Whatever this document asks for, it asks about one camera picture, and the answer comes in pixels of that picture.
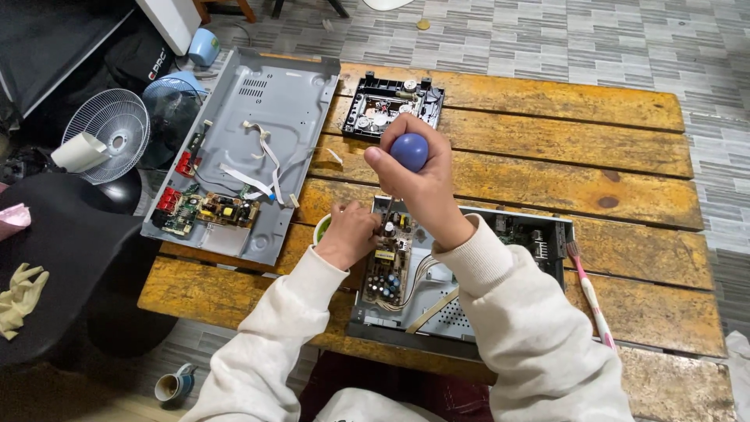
pink toothbrush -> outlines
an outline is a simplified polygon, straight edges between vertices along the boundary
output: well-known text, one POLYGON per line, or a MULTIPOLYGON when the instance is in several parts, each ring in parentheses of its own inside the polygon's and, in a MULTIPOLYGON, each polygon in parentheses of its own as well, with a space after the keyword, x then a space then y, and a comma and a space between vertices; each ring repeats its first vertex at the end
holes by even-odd
POLYGON ((596 299, 594 286, 591 285, 591 281, 586 275, 586 271, 583 269, 584 267, 581 265, 581 250, 578 248, 578 243, 575 240, 568 243, 568 255, 570 255, 570 258, 575 262, 575 267, 578 269, 580 286, 583 288, 583 294, 586 295, 586 298, 589 301, 589 306, 591 306, 591 311, 594 313, 594 321, 596 321, 596 329, 599 331, 599 338, 601 338, 601 342, 603 342, 604 345, 614 350, 616 354, 617 347, 614 345, 612 332, 609 329, 609 325, 607 325, 602 310, 599 308, 599 301, 596 299))

screwdriver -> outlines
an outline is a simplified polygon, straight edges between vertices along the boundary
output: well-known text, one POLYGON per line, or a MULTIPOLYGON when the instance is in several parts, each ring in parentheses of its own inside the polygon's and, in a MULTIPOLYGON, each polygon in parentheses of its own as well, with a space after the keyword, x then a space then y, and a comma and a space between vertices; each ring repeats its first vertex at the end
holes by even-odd
MULTIPOLYGON (((417 173, 425 166, 427 156, 427 140, 420 134, 403 134, 396 138, 396 141, 391 145, 391 157, 395 158, 398 164, 401 164, 413 173, 417 173)), ((394 201, 395 198, 391 196, 388 208, 385 210, 385 218, 380 227, 379 234, 381 235, 385 232, 386 223, 388 223, 388 217, 391 214, 394 201)))

pink cloth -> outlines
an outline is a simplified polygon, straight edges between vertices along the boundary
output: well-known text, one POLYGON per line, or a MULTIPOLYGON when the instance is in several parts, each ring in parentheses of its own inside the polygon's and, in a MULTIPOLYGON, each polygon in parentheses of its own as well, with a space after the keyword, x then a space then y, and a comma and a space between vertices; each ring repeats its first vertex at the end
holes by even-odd
POLYGON ((13 205, 0 211, 0 240, 18 233, 32 223, 32 215, 29 208, 23 203, 13 205))

dark red fabric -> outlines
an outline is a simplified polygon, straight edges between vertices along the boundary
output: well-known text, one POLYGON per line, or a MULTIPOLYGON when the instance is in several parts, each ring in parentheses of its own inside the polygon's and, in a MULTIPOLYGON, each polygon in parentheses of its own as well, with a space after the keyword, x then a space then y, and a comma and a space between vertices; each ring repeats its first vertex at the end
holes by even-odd
POLYGON ((486 385, 332 351, 320 356, 310 374, 310 382, 299 397, 300 420, 313 420, 337 391, 347 387, 374 391, 398 402, 417 405, 448 422, 492 421, 486 385))

wooden table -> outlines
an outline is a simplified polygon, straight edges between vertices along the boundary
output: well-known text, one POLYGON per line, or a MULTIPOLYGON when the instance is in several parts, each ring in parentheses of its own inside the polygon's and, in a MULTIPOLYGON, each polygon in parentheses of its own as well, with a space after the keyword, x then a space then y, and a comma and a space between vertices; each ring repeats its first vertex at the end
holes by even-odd
MULTIPOLYGON (((237 327, 272 282, 260 274, 292 270, 332 201, 370 203, 380 193, 376 174, 362 158, 368 144, 344 138, 339 130, 366 70, 395 80, 431 76, 445 88, 438 129, 453 145, 454 190, 462 204, 573 220, 583 266, 615 340, 657 348, 620 347, 622 384, 636 416, 734 420, 726 367, 691 358, 724 357, 727 351, 706 240, 695 233, 703 221, 689 181, 682 114, 672 94, 344 63, 318 141, 344 163, 324 150, 313 157, 277 265, 164 243, 141 293, 141 308, 237 327)), ((356 289, 361 274, 355 268, 344 285, 356 289)), ((565 280, 570 302, 590 317, 576 274, 567 271, 565 280)), ((345 336, 353 301, 352 293, 334 295, 328 328, 312 345, 494 382, 481 363, 345 336)))

